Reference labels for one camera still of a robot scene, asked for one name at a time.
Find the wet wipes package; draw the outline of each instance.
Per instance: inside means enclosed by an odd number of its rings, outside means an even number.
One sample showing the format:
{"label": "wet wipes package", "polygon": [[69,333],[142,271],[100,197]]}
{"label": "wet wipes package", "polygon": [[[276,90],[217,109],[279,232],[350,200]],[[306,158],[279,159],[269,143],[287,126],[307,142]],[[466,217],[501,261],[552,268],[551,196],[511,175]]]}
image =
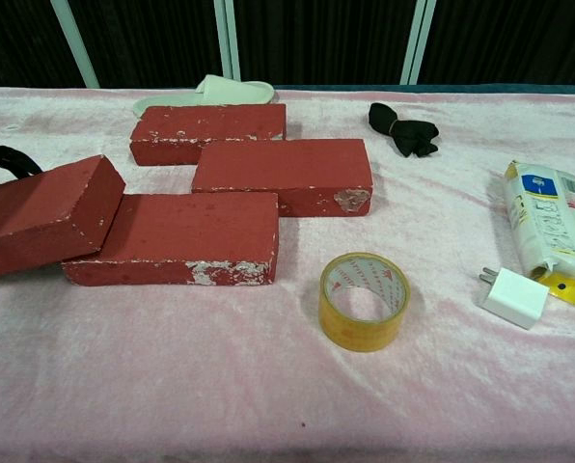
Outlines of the wet wipes package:
{"label": "wet wipes package", "polygon": [[512,162],[505,201],[524,272],[575,304],[575,176]]}

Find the clear adhesive tape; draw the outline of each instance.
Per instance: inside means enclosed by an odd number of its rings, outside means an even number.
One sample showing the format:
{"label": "clear adhesive tape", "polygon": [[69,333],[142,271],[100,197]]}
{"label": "clear adhesive tape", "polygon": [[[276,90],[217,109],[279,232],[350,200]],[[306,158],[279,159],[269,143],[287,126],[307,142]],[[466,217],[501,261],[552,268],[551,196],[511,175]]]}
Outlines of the clear adhesive tape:
{"label": "clear adhesive tape", "polygon": [[[362,320],[342,313],[333,298],[339,290],[350,287],[373,291],[390,314],[381,320]],[[341,347],[357,352],[379,350],[397,336],[409,300],[410,285],[392,262],[375,254],[345,254],[326,265],[319,280],[319,324]]]}

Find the black fabric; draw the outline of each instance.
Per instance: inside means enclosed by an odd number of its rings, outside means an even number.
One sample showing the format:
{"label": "black fabric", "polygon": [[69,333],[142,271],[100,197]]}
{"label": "black fabric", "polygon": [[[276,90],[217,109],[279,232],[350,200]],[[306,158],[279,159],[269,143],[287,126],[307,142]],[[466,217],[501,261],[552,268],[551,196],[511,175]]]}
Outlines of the black fabric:
{"label": "black fabric", "polygon": [[437,0],[419,84],[575,84],[575,0]]}
{"label": "black fabric", "polygon": [[439,135],[433,123],[399,121],[397,113],[382,103],[373,103],[369,109],[369,124],[376,132],[393,137],[398,150],[405,157],[415,153],[428,156],[438,150],[431,139]]}
{"label": "black fabric", "polygon": [[398,84],[416,0],[234,0],[243,80]]}
{"label": "black fabric", "polygon": [[0,86],[84,87],[49,0],[0,0]]}
{"label": "black fabric", "polygon": [[210,0],[69,3],[102,88],[196,87],[222,74]]}
{"label": "black fabric", "polygon": [[41,168],[30,156],[13,148],[0,145],[0,167],[7,169],[17,178],[29,177],[41,172]]}

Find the white slipper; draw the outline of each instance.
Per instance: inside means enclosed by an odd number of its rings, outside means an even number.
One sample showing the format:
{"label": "white slipper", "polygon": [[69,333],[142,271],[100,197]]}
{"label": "white slipper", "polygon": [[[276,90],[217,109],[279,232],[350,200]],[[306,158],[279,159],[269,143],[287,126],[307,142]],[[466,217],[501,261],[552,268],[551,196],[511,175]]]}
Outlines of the white slipper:
{"label": "white slipper", "polygon": [[142,117],[149,106],[212,106],[220,104],[264,104],[275,95],[272,85],[265,82],[238,82],[208,74],[195,89],[187,94],[165,94],[140,99],[133,112]]}

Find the red brick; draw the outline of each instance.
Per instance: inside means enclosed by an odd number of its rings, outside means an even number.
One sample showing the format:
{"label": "red brick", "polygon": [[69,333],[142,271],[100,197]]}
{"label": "red brick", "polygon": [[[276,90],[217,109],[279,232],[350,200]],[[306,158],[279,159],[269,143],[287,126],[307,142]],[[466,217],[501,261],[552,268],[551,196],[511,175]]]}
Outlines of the red brick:
{"label": "red brick", "polygon": [[140,166],[197,164],[202,147],[217,140],[286,138],[284,104],[152,106],[131,134]]}
{"label": "red brick", "polygon": [[193,178],[194,193],[272,191],[287,217],[366,215],[373,191],[362,140],[216,142]]}
{"label": "red brick", "polygon": [[0,275],[100,249],[124,182],[104,156],[0,185]]}
{"label": "red brick", "polygon": [[277,195],[124,195],[100,252],[63,262],[79,285],[264,285],[279,242]]}

